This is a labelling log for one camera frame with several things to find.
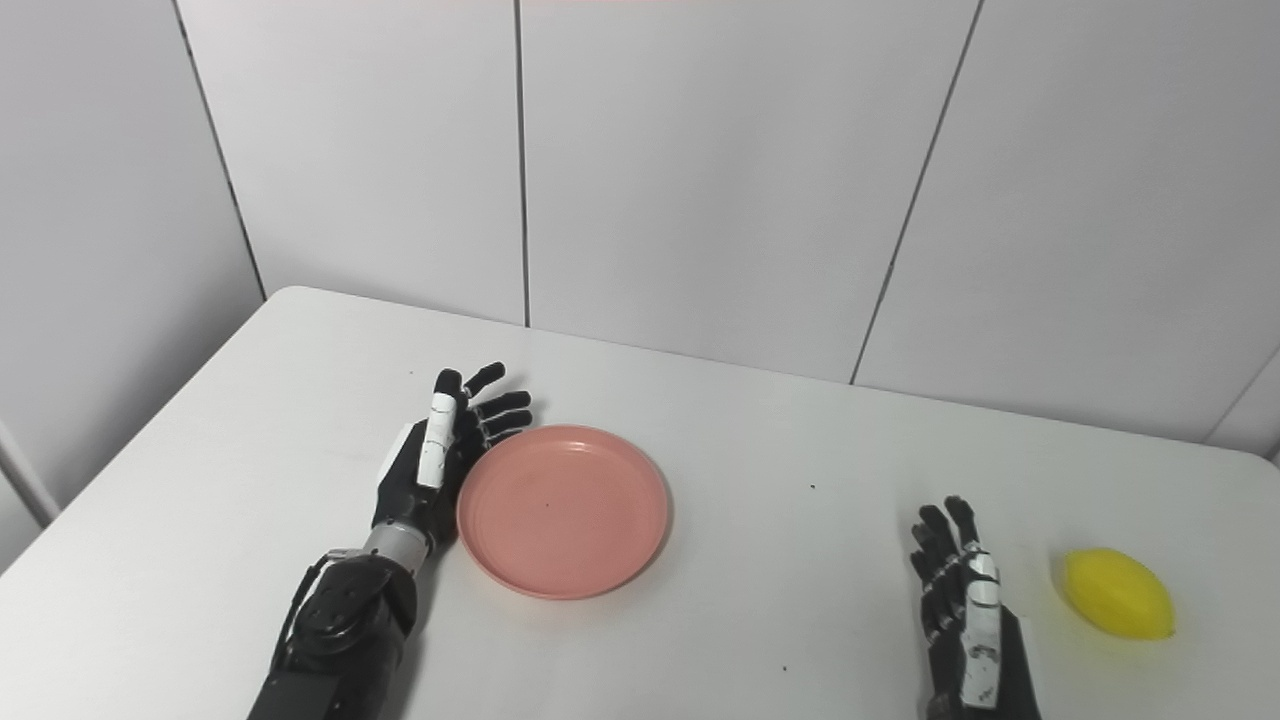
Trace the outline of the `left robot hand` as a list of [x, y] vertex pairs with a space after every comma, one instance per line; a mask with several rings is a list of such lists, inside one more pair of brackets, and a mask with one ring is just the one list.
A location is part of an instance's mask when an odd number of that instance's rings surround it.
[[422, 537], [429, 553], [456, 538], [456, 507], [466, 477], [485, 454], [532, 425], [527, 391], [479, 398], [506, 374], [503, 363], [492, 363], [467, 380], [449, 368], [438, 374], [426, 416], [397, 441], [381, 474], [375, 530], [411, 530]]

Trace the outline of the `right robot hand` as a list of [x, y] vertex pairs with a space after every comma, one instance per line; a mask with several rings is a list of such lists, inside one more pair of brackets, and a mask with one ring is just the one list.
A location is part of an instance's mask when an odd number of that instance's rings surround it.
[[1020, 620], [960, 496], [924, 505], [909, 561], [922, 584], [920, 624], [932, 693], [928, 719], [1038, 719]]

